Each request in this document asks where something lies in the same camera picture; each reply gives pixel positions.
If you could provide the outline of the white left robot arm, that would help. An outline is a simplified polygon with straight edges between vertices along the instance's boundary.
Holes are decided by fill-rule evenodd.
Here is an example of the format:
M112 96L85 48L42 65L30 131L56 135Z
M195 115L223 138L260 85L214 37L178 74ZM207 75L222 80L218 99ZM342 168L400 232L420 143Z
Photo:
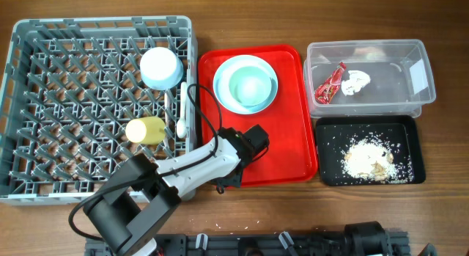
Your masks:
M212 181L219 191L240 186L243 170L269 146L267 132L222 128L185 155L151 162L138 154L124 162L84 203L84 213L115 255L134 255L149 243L184 196Z

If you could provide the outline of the white tissue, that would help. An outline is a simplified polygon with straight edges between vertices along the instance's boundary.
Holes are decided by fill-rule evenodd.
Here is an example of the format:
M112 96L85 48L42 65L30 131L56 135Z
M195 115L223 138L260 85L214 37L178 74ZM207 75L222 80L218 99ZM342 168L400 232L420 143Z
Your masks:
M360 92L371 82L371 77L360 70L350 70L349 78L341 83L341 91L344 95L350 96Z

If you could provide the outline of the red plastic tray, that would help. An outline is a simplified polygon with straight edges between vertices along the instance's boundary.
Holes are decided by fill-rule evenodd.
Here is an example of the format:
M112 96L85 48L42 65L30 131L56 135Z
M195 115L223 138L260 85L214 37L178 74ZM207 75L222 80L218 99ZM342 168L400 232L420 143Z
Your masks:
M221 107L204 90L199 95L202 111L217 128L218 116L223 127L247 131L254 125L266 130L268 152L243 171L242 187L268 186L306 181L317 172L317 151L311 126L303 67L300 54L290 45L267 45L208 51L200 57L198 80L213 87L216 70L223 62L237 55L253 55L268 62L274 69L279 90L274 101L263 111L241 115Z

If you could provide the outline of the clear plastic bin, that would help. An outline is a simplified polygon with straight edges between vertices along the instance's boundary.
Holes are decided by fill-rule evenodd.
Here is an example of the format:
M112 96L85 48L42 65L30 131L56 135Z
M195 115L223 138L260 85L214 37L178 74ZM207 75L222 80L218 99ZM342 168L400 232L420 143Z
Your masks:
M329 104L322 104L314 93L341 62L346 66L342 86ZM370 82L346 95L343 86L356 71L370 76ZM436 99L429 57L423 42L417 39L311 43L303 75L313 118L382 114L418 117L421 107Z

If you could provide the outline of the food scraps rice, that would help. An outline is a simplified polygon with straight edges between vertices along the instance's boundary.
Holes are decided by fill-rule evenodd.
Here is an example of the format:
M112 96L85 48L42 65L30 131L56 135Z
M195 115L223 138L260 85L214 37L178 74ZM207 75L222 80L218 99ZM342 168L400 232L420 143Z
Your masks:
M387 136L353 134L341 150L341 169L346 177L359 182L379 184L411 183L415 179L410 151L403 142L392 142Z

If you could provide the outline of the grey dishwasher rack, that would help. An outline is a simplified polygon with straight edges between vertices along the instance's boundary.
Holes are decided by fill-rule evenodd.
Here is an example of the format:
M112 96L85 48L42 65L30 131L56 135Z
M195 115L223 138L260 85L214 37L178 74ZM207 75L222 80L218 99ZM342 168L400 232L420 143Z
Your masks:
M177 136L180 88L157 91L141 80L139 62L166 47L182 61L183 81L196 82L197 41L181 15L26 19L15 24L1 83L1 201L62 205L97 191L130 157L181 156L196 146L195 112L186 104ZM156 145L133 143L133 119L171 123Z

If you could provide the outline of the small green plate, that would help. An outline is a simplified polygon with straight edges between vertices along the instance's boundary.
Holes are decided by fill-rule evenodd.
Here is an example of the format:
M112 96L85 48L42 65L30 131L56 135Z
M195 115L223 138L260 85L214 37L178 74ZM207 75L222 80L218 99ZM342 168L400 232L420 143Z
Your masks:
M254 66L236 69L229 77L229 92L242 106L257 106L267 100L272 90L270 74Z

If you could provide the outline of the light blue bowl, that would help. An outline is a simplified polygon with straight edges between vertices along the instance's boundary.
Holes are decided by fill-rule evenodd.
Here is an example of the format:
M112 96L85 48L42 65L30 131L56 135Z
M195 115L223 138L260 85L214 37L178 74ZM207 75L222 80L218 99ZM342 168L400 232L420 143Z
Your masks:
M142 81L156 90L171 89L181 81L184 74L180 58L164 47L146 51L141 57L139 67Z

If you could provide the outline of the red snack wrapper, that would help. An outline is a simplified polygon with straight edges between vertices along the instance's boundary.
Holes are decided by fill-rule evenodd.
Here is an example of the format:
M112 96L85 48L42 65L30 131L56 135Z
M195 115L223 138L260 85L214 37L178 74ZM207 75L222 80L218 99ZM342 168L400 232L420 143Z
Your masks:
M329 104L332 101L334 95L340 89L341 78L346 69L346 65L340 62L325 82L318 86L314 91L314 97L318 103Z

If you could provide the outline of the yellow plastic cup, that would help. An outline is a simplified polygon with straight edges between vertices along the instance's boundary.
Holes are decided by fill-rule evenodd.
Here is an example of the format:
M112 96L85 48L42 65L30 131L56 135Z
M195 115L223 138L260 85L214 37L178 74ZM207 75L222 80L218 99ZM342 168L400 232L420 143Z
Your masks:
M164 140L165 127L165 122L159 117L142 117L125 126L125 135L133 143L156 145Z

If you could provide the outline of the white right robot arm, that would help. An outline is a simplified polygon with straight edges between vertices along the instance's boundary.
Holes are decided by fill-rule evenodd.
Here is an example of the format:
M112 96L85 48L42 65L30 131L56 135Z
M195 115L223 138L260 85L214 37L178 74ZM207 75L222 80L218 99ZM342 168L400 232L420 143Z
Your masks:
M347 224L341 255L411 256L408 232L384 228L379 222Z

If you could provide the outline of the white plastic fork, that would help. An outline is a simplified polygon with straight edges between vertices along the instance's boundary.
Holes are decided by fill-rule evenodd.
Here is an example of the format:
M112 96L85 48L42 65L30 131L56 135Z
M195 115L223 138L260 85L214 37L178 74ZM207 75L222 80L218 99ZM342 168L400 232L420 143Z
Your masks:
M169 117L169 111L171 111L170 98L167 93L164 94L164 115L165 115L165 131L169 129L171 123L171 118ZM165 138L163 140L164 147L169 148L169 136L165 133Z

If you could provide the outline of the black plastic tray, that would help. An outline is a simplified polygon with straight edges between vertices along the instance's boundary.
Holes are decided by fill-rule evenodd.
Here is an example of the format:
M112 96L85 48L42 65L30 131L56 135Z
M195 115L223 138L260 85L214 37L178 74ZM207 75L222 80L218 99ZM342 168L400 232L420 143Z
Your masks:
M386 136L392 142L403 142L410 151L415 179L411 183L419 184L426 180L424 159L418 139L415 120L407 115L367 116L367 117L323 117L317 121L315 136L320 168L320 178L328 186L364 186L379 183L359 182L346 177L341 169L341 150L353 134L364 136L367 133Z

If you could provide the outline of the large light blue plate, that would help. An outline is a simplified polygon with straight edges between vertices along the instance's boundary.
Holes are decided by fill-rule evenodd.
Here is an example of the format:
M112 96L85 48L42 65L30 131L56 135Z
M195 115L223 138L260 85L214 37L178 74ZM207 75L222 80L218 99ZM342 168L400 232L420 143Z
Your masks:
M229 92L229 77L236 69L246 66L259 67L270 74L272 90L267 100L257 106L240 105ZM218 102L226 109L236 114L256 114L266 109L276 98L278 92L278 77L276 72L265 60L253 55L238 55L227 59L216 70L213 76L213 92Z

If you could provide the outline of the white plastic spoon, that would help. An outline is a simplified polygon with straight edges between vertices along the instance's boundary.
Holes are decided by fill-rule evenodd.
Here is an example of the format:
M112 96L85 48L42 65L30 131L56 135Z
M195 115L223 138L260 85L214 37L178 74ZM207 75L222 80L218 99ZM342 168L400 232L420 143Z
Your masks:
M188 85L183 81L180 85L180 118L177 121L177 136L180 139L184 139L187 134L186 128L186 100L187 100L187 88Z

